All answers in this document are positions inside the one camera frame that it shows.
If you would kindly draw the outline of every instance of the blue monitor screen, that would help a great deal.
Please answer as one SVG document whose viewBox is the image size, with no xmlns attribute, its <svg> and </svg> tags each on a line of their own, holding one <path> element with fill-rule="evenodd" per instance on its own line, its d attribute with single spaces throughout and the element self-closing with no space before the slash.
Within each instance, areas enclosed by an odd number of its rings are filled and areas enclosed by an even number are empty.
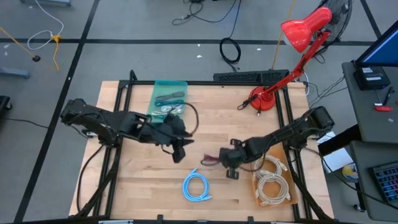
<svg viewBox="0 0 398 224">
<path fill-rule="evenodd" d="M 387 39 L 380 43 L 367 55 L 365 63 L 389 63 L 398 65 L 398 30 L 395 30 Z"/>
</svg>

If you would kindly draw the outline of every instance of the white cable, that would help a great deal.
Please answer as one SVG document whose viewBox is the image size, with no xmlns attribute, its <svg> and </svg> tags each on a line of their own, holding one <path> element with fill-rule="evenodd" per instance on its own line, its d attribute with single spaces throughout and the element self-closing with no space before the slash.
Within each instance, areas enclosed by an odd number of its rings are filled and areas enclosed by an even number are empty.
<svg viewBox="0 0 398 224">
<path fill-rule="evenodd" d="M 256 171 L 256 177 L 258 179 L 261 179 L 261 177 L 264 177 L 267 174 L 282 175 L 282 169 L 284 171 L 287 171 L 287 167 L 285 166 L 285 164 L 283 164 L 283 162 L 281 162 L 278 158 L 276 158 L 276 157 L 274 157 L 274 156 L 272 156 L 270 154 L 266 154 L 265 160 L 268 160 L 268 161 L 272 162 L 273 164 L 275 164 L 275 166 L 276 166 L 275 173 L 273 173 L 271 171 L 268 171 L 268 170 L 260 169 L 260 170 Z M 257 160 L 254 163 L 254 169 L 258 169 L 261 166 L 262 163 L 263 163 L 262 159 Z"/>
<path fill-rule="evenodd" d="M 308 94 L 310 93 L 310 79 L 308 78 L 308 75 L 304 72 L 305 78 L 307 79 L 307 92 L 305 93 L 306 96 L 308 96 Z"/>
<path fill-rule="evenodd" d="M 276 197 L 269 197 L 262 191 L 266 182 L 277 182 L 280 184 L 279 194 Z M 260 206 L 278 205 L 285 199 L 290 200 L 289 185 L 282 176 L 277 174 L 267 174 L 259 180 L 256 196 L 262 200 Z"/>
<path fill-rule="evenodd" d="M 48 12 L 46 12 L 46 11 L 42 8 L 42 6 L 39 4 L 39 2 L 38 2 L 37 0 L 35 0 L 35 2 L 37 3 L 37 5 L 41 8 L 41 10 L 42 10 L 44 13 L 46 13 L 48 16 L 50 16 L 51 18 L 55 19 L 56 21 L 58 21 L 58 22 L 61 24 L 61 30 L 60 30 L 60 32 L 57 34 L 57 35 L 60 35 L 61 32 L 62 32 L 62 30 L 63 30 L 63 23 L 62 23 L 59 19 L 57 19 L 57 18 L 51 16 Z M 42 33 L 44 33 L 44 32 L 49 32 L 49 33 L 50 33 L 50 36 L 51 36 L 51 37 L 53 36 L 53 34 L 52 34 L 52 32 L 51 32 L 50 30 L 42 30 L 42 31 L 36 33 L 35 35 L 33 35 L 32 37 L 30 37 L 30 38 L 27 40 L 27 47 L 28 47 L 29 49 L 31 49 L 31 50 L 39 50 L 39 49 L 41 49 L 42 47 L 46 46 L 46 45 L 51 41 L 51 38 L 49 39 L 49 41 L 47 41 L 46 43 L 44 43 L 44 44 L 41 45 L 40 47 L 36 47 L 36 48 L 30 47 L 30 41 L 31 41 L 33 38 L 37 37 L 39 34 L 42 34 Z"/>
</svg>

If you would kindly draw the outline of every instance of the computer monitor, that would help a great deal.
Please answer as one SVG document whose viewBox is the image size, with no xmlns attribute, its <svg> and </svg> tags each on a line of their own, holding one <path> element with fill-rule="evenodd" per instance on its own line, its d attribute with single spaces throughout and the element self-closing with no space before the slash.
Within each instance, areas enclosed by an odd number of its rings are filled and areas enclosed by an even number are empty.
<svg viewBox="0 0 398 224">
<path fill-rule="evenodd" d="M 355 61 L 355 65 L 398 67 L 398 21 Z"/>
</svg>

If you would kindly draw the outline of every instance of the red switch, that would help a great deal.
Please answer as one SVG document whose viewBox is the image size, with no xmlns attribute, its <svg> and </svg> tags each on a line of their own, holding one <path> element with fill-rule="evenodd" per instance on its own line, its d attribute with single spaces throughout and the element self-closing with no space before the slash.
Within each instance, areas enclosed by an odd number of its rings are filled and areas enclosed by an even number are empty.
<svg viewBox="0 0 398 224">
<path fill-rule="evenodd" d="M 390 106 L 374 106 L 374 109 L 381 112 L 390 112 L 392 111 L 392 107 Z"/>
</svg>

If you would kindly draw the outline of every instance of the red lamp base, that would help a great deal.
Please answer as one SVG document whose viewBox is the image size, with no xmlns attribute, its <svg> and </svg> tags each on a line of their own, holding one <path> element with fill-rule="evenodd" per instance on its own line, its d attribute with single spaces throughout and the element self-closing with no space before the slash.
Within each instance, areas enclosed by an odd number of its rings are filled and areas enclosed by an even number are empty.
<svg viewBox="0 0 398 224">
<path fill-rule="evenodd" d="M 264 91 L 264 87 L 259 86 L 255 89 L 252 90 L 252 92 L 249 95 L 249 98 L 254 96 L 255 94 L 258 95 L 258 97 L 254 100 L 252 100 L 252 102 L 250 102 L 250 105 L 255 109 L 255 110 L 260 110 L 260 111 L 267 111 L 269 109 L 271 109 L 275 103 L 276 103 L 276 99 L 275 99 L 275 94 L 260 94 Z"/>
</svg>

